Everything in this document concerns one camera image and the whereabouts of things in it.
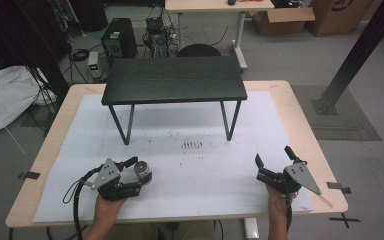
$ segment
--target metal pole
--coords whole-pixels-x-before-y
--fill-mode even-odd
[[[336,114],[335,104],[384,36],[384,0],[358,38],[322,97],[313,101],[319,115]]]
[[[74,21],[76,22],[77,26],[80,28],[80,32],[82,33],[82,36],[86,36],[85,32],[83,32],[82,24],[80,23],[79,19],[76,16],[76,13],[73,10],[73,7],[71,6],[70,0],[65,0],[65,5],[67,6],[68,10],[70,11],[71,16],[73,16]]]

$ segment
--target cardboard box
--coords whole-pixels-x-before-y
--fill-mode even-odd
[[[314,20],[311,8],[276,8],[252,16],[252,23],[261,35],[299,33],[306,21]]]
[[[305,28],[314,36],[331,36],[354,31],[370,8],[373,0],[313,0],[316,21]]]

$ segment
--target wooden table edge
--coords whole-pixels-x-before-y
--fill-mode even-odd
[[[270,0],[263,2],[239,2],[236,1],[235,5],[229,6],[227,0],[220,1],[211,7],[208,5],[200,4],[199,1],[189,3],[180,3],[180,1],[166,0],[165,9],[167,12],[172,13],[190,13],[190,12],[247,12],[247,11],[266,11],[273,9],[274,5]]]
[[[296,155],[303,160],[308,161],[308,168],[316,178],[316,182],[321,188],[322,192],[328,193],[330,197],[327,200],[334,204],[334,208],[329,208],[320,200],[315,194],[309,192],[311,202],[313,204],[312,214],[316,213],[338,213],[345,212],[348,209],[348,204],[345,197],[340,190],[328,189],[326,181],[336,182],[336,179],[330,170],[329,164],[320,149],[320,146],[311,131],[311,128],[305,118],[298,101],[293,94],[292,88],[289,83],[283,80],[278,81],[244,81],[247,91],[269,91],[273,97],[276,108],[278,109],[279,117],[284,124],[290,124],[285,127],[289,143]],[[48,137],[45,139],[42,148],[40,149],[35,162],[33,163],[30,171],[40,173],[37,180],[26,179],[20,193],[18,194],[7,218],[6,225],[13,228],[21,227],[42,227],[42,226],[58,226],[67,225],[66,222],[62,223],[34,223],[33,218],[39,205],[43,188],[46,183],[46,178],[55,162],[65,135],[75,117],[75,113],[80,106],[82,97],[87,94],[103,94],[105,84],[87,85],[79,84],[70,88],[58,116],[55,118]],[[279,94],[282,90],[289,94]],[[291,105],[288,107],[280,107],[282,101],[289,102]],[[295,112],[293,119],[287,117],[290,112]],[[300,134],[305,132],[308,137],[302,141],[299,138]],[[310,156],[306,154],[308,151],[314,151]]]

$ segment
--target black chair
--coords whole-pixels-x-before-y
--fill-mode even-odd
[[[221,56],[220,52],[214,47],[206,44],[193,44],[186,46],[177,53],[177,57],[206,57]]]

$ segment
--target computer tower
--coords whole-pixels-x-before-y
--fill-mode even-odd
[[[167,49],[167,37],[165,33],[151,35],[152,40],[152,56],[157,57],[168,57]]]
[[[101,42],[107,56],[135,58],[138,53],[130,18],[113,18]]]

